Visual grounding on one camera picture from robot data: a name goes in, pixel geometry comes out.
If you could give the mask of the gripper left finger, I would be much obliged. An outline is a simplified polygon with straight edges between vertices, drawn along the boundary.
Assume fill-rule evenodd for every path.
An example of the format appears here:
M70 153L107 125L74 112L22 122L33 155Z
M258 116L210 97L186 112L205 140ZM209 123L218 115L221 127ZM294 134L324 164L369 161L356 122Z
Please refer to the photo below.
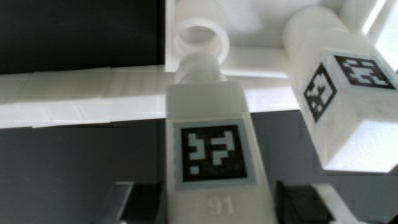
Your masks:
M134 182L115 183L95 224L127 224L127 221L123 220L123 212L134 185Z

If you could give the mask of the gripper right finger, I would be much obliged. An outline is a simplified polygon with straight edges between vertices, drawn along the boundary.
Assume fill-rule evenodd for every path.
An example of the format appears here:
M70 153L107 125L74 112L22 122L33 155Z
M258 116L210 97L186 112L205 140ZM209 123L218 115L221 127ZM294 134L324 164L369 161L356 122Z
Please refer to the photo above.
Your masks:
M353 214L335 187L330 184L315 184L314 187L335 217L330 224L363 224Z

